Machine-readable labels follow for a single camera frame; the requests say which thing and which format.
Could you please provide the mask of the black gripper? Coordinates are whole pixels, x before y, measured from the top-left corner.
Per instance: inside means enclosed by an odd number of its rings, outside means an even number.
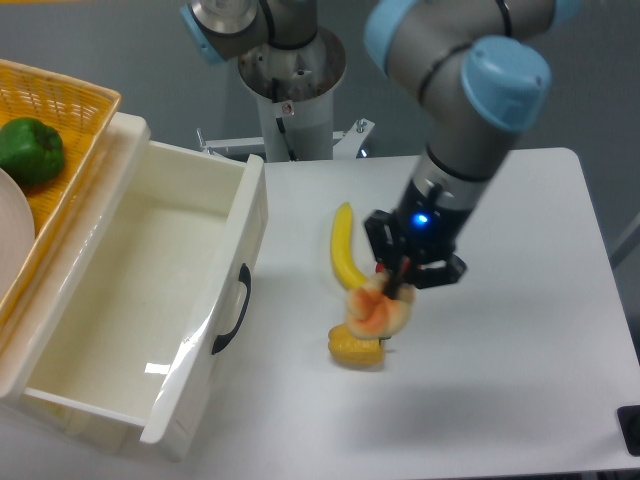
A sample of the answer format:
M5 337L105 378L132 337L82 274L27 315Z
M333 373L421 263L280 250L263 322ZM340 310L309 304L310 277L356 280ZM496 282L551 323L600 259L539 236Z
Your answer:
M405 287L430 289L457 283L467 271L437 201L444 187L435 183L423 194L411 181L393 214L374 210L364 221L377 263L396 273L394 298Z

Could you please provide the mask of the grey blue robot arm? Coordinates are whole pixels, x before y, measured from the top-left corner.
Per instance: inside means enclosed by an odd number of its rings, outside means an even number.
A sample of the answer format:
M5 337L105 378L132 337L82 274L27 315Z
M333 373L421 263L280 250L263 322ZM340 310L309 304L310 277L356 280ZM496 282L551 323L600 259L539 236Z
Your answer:
M363 42L375 65L435 121L398 206L365 229L384 292L457 282L456 240L551 84L527 41L574 17L577 1L381 1ZM333 93L345 51L313 1L189 1L181 17L210 63L235 60L258 104L269 161L333 155Z

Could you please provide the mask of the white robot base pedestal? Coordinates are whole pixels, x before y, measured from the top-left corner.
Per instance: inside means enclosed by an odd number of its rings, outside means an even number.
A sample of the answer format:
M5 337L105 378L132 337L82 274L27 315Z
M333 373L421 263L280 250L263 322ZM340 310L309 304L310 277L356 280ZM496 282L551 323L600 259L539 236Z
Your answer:
M257 104L265 142L275 129L292 135L301 156L321 145L329 151L334 131L334 91L346 71L338 37L320 27L296 50L258 46L238 59L240 78Z

